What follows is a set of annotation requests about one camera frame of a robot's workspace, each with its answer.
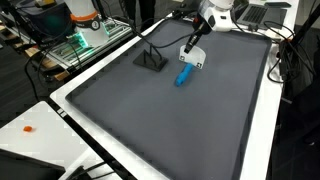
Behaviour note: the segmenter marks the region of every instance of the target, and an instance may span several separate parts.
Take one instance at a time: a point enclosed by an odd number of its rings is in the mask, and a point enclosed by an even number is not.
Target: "metal rack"
[[[79,69],[132,35],[131,28],[123,22],[108,19],[105,22],[105,26],[110,33],[110,39],[107,43],[95,48],[83,48],[77,41],[71,40],[68,43],[61,43],[54,47],[47,54],[47,57],[70,72],[74,69]]]

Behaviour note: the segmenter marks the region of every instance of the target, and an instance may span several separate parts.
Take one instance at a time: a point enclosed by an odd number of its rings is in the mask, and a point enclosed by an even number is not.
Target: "floor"
[[[118,6],[118,0],[108,0],[112,15],[122,15]],[[302,25],[308,18],[313,0],[300,0],[297,15],[297,25]],[[156,5],[156,17],[163,17],[177,5],[170,0],[158,0]],[[137,10],[137,24],[141,22],[139,10]],[[320,29],[320,20],[314,28]],[[310,55],[316,48],[315,35],[320,35],[320,30],[314,29],[305,39]],[[14,119],[16,116],[33,106],[36,101],[33,97],[31,86],[23,71],[27,59],[15,53],[10,47],[0,49],[0,127]],[[38,93],[46,100],[51,92],[63,83],[45,85],[43,88],[36,72],[29,68],[29,72],[36,83]],[[301,140],[295,142],[276,143],[272,150],[272,179],[269,180],[319,180],[320,179],[320,147],[309,146]]]

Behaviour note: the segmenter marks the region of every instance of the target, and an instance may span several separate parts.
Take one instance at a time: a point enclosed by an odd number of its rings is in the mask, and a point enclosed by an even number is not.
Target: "green light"
[[[104,31],[106,32],[106,34],[108,36],[110,36],[110,32],[108,31],[108,29],[106,28],[106,26],[104,24],[102,24],[103,28],[104,28]]]
[[[83,47],[83,48],[87,48],[89,47],[89,44],[87,43],[86,39],[83,37],[83,34],[81,32],[77,33],[75,35],[75,38],[78,39],[79,44]]]

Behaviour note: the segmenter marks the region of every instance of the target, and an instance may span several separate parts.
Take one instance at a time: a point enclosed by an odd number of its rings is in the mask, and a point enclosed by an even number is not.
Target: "black stand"
[[[156,51],[156,55],[152,54],[152,49]],[[168,59],[163,58],[157,48],[152,47],[152,45],[150,45],[149,52],[143,50],[140,55],[133,61],[134,64],[157,72],[160,72],[167,62]]]
[[[107,16],[106,16],[106,13],[104,12],[104,8],[103,8],[103,6],[101,4],[101,1],[100,0],[96,0],[95,2],[97,3],[97,6],[98,6],[98,9],[99,9],[99,12],[100,12],[102,20],[107,20]]]

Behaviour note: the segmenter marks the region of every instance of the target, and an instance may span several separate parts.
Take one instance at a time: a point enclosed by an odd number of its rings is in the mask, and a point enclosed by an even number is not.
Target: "white table frame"
[[[266,1],[251,0],[250,3],[264,4]],[[284,25],[288,28],[294,28],[294,22],[298,10],[299,0],[287,0],[292,7],[288,9]],[[147,34],[154,28],[148,29],[144,34]],[[91,136],[98,141],[111,155],[114,156],[125,168],[127,168],[136,178],[157,180],[167,179],[163,174],[143,161],[140,157],[134,154],[131,150],[122,145],[118,140],[112,137],[109,133],[97,126],[93,121],[83,115],[80,111],[74,108],[65,97],[84,81],[93,76],[119,55],[136,44],[140,38],[136,37],[126,43],[121,48],[108,55],[94,66],[83,72],[81,75],[74,78],[72,81],[55,91],[50,95],[51,99],[57,103],[70,117],[72,117],[80,126],[82,126]],[[278,108],[282,94],[282,86],[273,83],[267,79],[267,72],[276,62],[275,54],[277,46],[273,45],[264,68],[260,91],[256,103],[251,131],[247,143],[244,162],[241,171],[241,180],[263,180],[266,178],[269,157],[273,142],[274,130],[278,115]]]

